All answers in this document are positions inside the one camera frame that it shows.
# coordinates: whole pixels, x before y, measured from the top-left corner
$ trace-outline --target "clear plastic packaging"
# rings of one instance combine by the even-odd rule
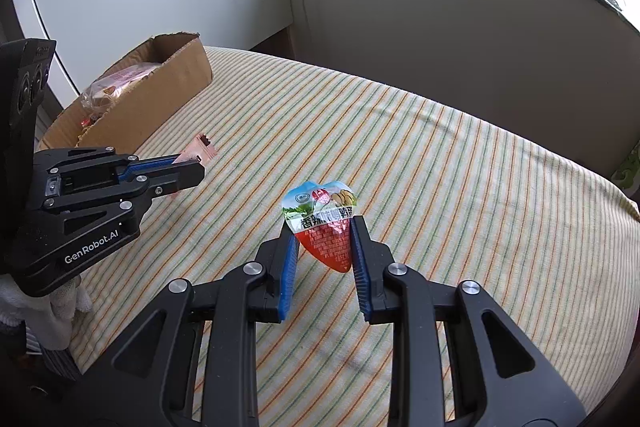
[[[99,78],[80,95],[82,107],[89,109],[93,114],[103,115],[113,107],[119,97],[158,66],[160,64],[156,62],[140,62]]]
[[[338,272],[351,269],[350,219],[356,198],[341,182],[306,182],[287,192],[282,211],[291,231],[316,259]]]

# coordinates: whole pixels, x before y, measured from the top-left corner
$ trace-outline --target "metal bolt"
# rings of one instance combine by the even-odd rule
[[[189,283],[184,279],[174,279],[169,283],[171,293],[182,293],[189,287]]]
[[[402,263],[391,263],[386,267],[389,270],[389,273],[393,275],[404,275],[406,273],[406,264]]]
[[[242,271],[247,275],[258,275],[262,271],[262,265],[260,263],[256,263],[252,261],[251,263],[247,263],[242,267]]]
[[[463,281],[462,291],[469,295],[476,295],[480,293],[480,285],[476,281]]]

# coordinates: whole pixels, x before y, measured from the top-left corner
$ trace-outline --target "striped tablecloth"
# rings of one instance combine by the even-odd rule
[[[280,200],[341,180],[373,239],[428,279],[476,279],[587,409],[625,364],[640,300],[638,210],[605,179],[468,114],[393,87],[252,52],[207,48],[213,83],[138,151],[205,132],[205,180],[156,200],[142,235],[84,275],[95,312],[71,351],[87,369],[171,279],[218,279],[276,237]],[[367,326],[353,275],[301,248],[292,309],[258,325],[260,424],[386,422],[391,326]],[[202,391],[201,353],[197,415]],[[448,364],[443,356],[444,373]],[[452,416],[446,378],[447,415]]]

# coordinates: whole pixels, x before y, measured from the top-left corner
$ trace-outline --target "gloved hand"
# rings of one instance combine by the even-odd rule
[[[92,307],[81,283],[78,275],[47,296],[30,297],[9,274],[0,275],[0,322],[15,327],[24,321],[42,347],[66,349],[76,310],[89,312]]]

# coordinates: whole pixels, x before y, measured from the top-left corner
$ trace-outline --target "brown cardboard box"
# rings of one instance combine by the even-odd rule
[[[162,62],[118,99],[82,135],[90,115],[80,98],[51,125],[38,149],[113,146],[119,154],[135,152],[172,114],[212,80],[211,66],[197,34],[158,35],[130,51],[100,78],[139,62]]]

